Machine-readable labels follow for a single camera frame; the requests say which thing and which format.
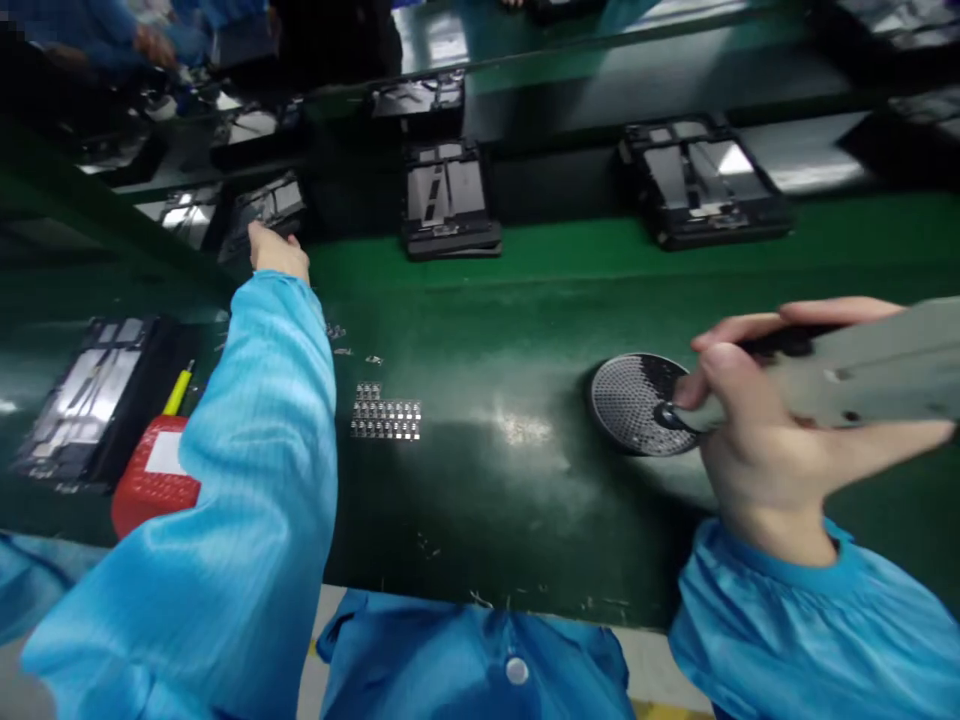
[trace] black round disc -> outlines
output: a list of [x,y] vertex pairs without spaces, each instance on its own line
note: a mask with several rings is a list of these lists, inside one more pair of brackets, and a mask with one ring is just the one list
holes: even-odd
[[606,434],[633,455],[677,455],[697,446],[697,435],[670,430],[654,410],[673,397],[677,379],[687,371],[672,360],[632,353],[607,360],[590,383],[593,415]]

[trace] metal part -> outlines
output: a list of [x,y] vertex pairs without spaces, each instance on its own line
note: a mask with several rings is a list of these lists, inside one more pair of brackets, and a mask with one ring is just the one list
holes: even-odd
[[620,355],[593,375],[589,406],[597,424],[622,450],[633,455],[666,456],[686,452],[697,436],[656,421],[654,413],[673,395],[678,378],[687,371],[672,360],[635,353]]
[[380,383],[357,384],[350,418],[350,437],[419,440],[420,401],[383,400],[380,392]]

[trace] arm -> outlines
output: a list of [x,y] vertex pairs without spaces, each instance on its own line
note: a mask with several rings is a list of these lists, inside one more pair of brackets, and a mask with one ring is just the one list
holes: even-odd
[[295,714],[336,512],[335,388],[306,257],[262,232],[254,264],[274,269],[234,296],[181,443],[197,507],[128,536],[24,652],[60,717]]
[[794,303],[731,318],[693,342],[700,366],[675,401],[696,407],[714,392],[729,421],[701,444],[720,520],[697,533],[670,645],[733,717],[945,718],[960,707],[956,621],[823,515],[830,493],[939,445],[952,425],[801,425],[731,344],[786,324],[869,322],[899,310],[866,298]]

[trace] person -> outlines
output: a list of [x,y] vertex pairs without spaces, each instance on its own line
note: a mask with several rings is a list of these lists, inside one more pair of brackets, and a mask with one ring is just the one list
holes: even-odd
[[[259,224],[219,367],[183,435],[194,509],[125,538],[46,615],[24,668],[63,718],[291,718],[337,503],[336,391],[308,260]],[[727,423],[701,451],[719,501],[680,578],[670,647],[719,717],[947,718],[960,630],[823,515],[832,492],[931,450],[950,423],[798,424],[736,345],[791,323],[870,322],[866,298],[791,303],[693,341],[675,400]],[[319,641],[328,718],[629,718],[611,631],[349,590]]]

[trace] handheld tool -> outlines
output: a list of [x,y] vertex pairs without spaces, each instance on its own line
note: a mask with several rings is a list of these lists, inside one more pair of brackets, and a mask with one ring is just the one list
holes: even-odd
[[[960,417],[960,296],[928,300],[872,323],[792,326],[741,343],[764,366],[787,410],[819,427]],[[625,358],[633,360],[628,367]],[[669,363],[670,372],[662,365]],[[611,385],[611,367],[619,381]],[[696,410],[670,402],[685,371],[656,355],[625,355],[598,369],[594,415],[625,450],[673,455],[726,419],[716,396]],[[632,394],[628,386],[639,388]]]

